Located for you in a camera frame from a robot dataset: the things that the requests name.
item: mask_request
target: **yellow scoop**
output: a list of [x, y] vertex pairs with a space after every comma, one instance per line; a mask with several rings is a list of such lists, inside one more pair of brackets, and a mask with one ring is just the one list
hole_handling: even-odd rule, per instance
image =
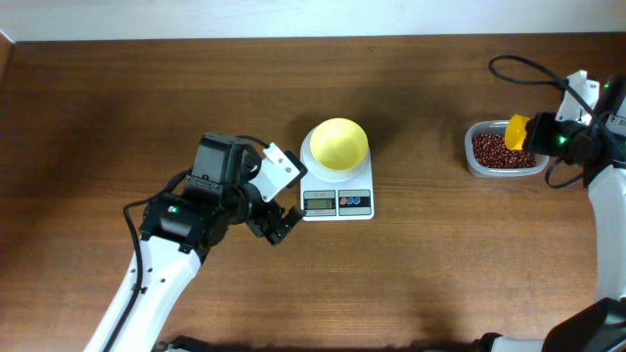
[[521, 151], [526, 139], [526, 123], [530, 118], [515, 114], [511, 117], [505, 131], [505, 146], [512, 151]]

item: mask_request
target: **yellow bowl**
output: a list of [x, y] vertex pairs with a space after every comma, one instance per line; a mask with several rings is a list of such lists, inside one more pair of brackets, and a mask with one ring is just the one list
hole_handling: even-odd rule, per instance
[[368, 154], [368, 137], [355, 122], [332, 118], [313, 131], [311, 153], [323, 166], [347, 171], [360, 164]]

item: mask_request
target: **white wall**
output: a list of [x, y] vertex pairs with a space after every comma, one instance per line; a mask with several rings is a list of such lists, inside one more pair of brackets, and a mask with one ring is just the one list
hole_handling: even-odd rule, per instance
[[626, 30], [626, 0], [0, 0], [15, 41]]

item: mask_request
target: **white bracket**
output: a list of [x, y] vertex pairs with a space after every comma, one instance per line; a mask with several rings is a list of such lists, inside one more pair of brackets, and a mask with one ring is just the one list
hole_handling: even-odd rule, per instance
[[[576, 73], [568, 75], [567, 80], [569, 86], [580, 95], [591, 109], [593, 109], [600, 96], [600, 83], [587, 79], [586, 70], [579, 70]], [[557, 112], [557, 121], [576, 121], [584, 125], [589, 125], [589, 123], [591, 123], [591, 116], [576, 102], [571, 94], [565, 92], [563, 102], [560, 104], [559, 112]]]
[[250, 183], [261, 193], [263, 201], [267, 202], [291, 183], [300, 171], [274, 143], [263, 153], [267, 157], [261, 161], [261, 169]]

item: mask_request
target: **cable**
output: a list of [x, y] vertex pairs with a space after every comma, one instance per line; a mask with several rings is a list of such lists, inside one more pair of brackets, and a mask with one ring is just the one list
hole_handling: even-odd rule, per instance
[[261, 147], [267, 149], [270, 148], [270, 145], [268, 145], [267, 143], [261, 141], [260, 139], [256, 138], [256, 137], [252, 137], [252, 136], [236, 136], [237, 138], [241, 138], [241, 139], [247, 139], [249, 141], [252, 142], [256, 142], [258, 143]]
[[[496, 68], [494, 68], [494, 64], [499, 61], [499, 60], [503, 60], [503, 59], [512, 59], [513, 58], [501, 58], [501, 57], [508, 57], [507, 55], [498, 55], [496, 57], [494, 57], [493, 59], [491, 59], [491, 61], [489, 62], [489, 71], [491, 73], [493, 73], [493, 75], [495, 75], [496, 77], [505, 80], [507, 82], [511, 82], [514, 84], [521, 84], [521, 85], [549, 85], [549, 86], [553, 86], [555, 88], [560, 88], [559, 84], [556, 83], [554, 80], [545, 80], [545, 81], [538, 81], [538, 80], [523, 80], [523, 79], [515, 79], [515, 78], [510, 78], [508, 76], [505, 76], [504, 74], [498, 72], [498, 70]], [[538, 68], [537, 66], [539, 66], [539, 64], [533, 63], [532, 61], [523, 58], [523, 57], [517, 57], [519, 58], [518, 61], [520, 61], [521, 63], [527, 64], [529, 66], [533, 66], [535, 68]]]
[[547, 67], [537, 64], [521, 56], [505, 54], [505, 55], [498, 55], [494, 57], [493, 59], [491, 59], [489, 61], [489, 70], [491, 71], [491, 73], [493, 73], [496, 77], [506, 80], [511, 83], [526, 84], [526, 85], [554, 85], [554, 84], [549, 83], [550, 81], [526, 81], [526, 80], [518, 80], [518, 79], [505, 76], [504, 74], [498, 72], [496, 68], [494, 68], [494, 64], [500, 60], [513, 60], [519, 63], [523, 63], [525, 65], [531, 66], [539, 70], [540, 72], [552, 78], [553, 83], [555, 83], [557, 87], [560, 87], [566, 90], [567, 93], [569, 93], [576, 100], [576, 102], [578, 102], [578, 104], [580, 104], [580, 106], [583, 107], [583, 109], [591, 116], [592, 121], [596, 125], [598, 125], [602, 133], [606, 136], [606, 138], [608, 139], [608, 142], [612, 144], [614, 148], [620, 151], [621, 156], [623, 157], [624, 160], [626, 160], [626, 154], [624, 154], [624, 151], [622, 151], [619, 143], [617, 142], [617, 140], [615, 140], [615, 137], [613, 136], [613, 134], [608, 130], [608, 128], [606, 128], [606, 125], [601, 121], [601, 119], [596, 116], [596, 114], [594, 113], [594, 110], [591, 109], [591, 107], [589, 107], [589, 105], [585, 102], [585, 100], [582, 99], [582, 97], [565, 80], [560, 78], [556, 73], [552, 72]]
[[572, 179], [570, 179], [569, 181], [565, 181], [561, 184], [558, 185], [553, 185], [550, 183], [550, 176], [552, 176], [552, 173], [557, 169], [557, 167], [559, 167], [559, 165], [563, 162], [562, 158], [558, 158], [557, 161], [555, 161], [552, 165], [550, 165], [550, 167], [548, 168], [548, 170], [546, 170], [546, 175], [544, 177], [544, 179], [546, 180], [546, 183], [548, 184], [548, 186], [554, 188], [555, 190], [561, 189], [561, 188], [565, 188], [565, 187], [569, 187], [573, 184], [575, 184], [576, 182], [580, 181], [583, 178], [583, 174], [579, 174], [575, 177], [573, 177]]
[[126, 308], [124, 309], [121, 316], [119, 317], [119, 321], [117, 321], [117, 325], [115, 325], [115, 328], [113, 329], [113, 332], [111, 333], [111, 337], [109, 337], [109, 341], [107, 342], [107, 345], [105, 346], [104, 352], [111, 351], [111, 348], [113, 347], [113, 344], [115, 343], [115, 340], [117, 339], [117, 336], [119, 335], [119, 332], [121, 331], [121, 328], [124, 326], [124, 323], [126, 322], [126, 318], [128, 318], [128, 315], [130, 314], [130, 312], [133, 309], [133, 306], [135, 305], [135, 301], [137, 300], [137, 297], [139, 296], [139, 292], [141, 292], [142, 290], [142, 280], [144, 277], [144, 263], [141, 257], [141, 246], [139, 245], [139, 236], [137, 235], [135, 224], [133, 224], [133, 219], [130, 217], [130, 212], [128, 211], [128, 209], [130, 209], [131, 207], [139, 206], [141, 204], [150, 202], [156, 198], [159, 198], [164, 193], [169, 193], [169, 192], [174, 191], [174, 189], [176, 189], [176, 186], [178, 186], [178, 184], [180, 184], [183, 181], [185, 176], [187, 176], [187, 174], [191, 172], [192, 172], [191, 168], [183, 172], [180, 172], [179, 174], [174, 176], [171, 180], [169, 180], [165, 188], [163, 188], [161, 191], [159, 191], [157, 194], [155, 194], [154, 196], [150, 198], [133, 201], [129, 204], [124, 205], [124, 208], [123, 208], [124, 219], [126, 220], [126, 224], [128, 225], [128, 229], [130, 230], [130, 236], [133, 240], [133, 246], [135, 248], [135, 257], [137, 261], [137, 281], [135, 282], [135, 286], [132, 288], [133, 293], [130, 296], [130, 299], [128, 300], [128, 304], [126, 304]]

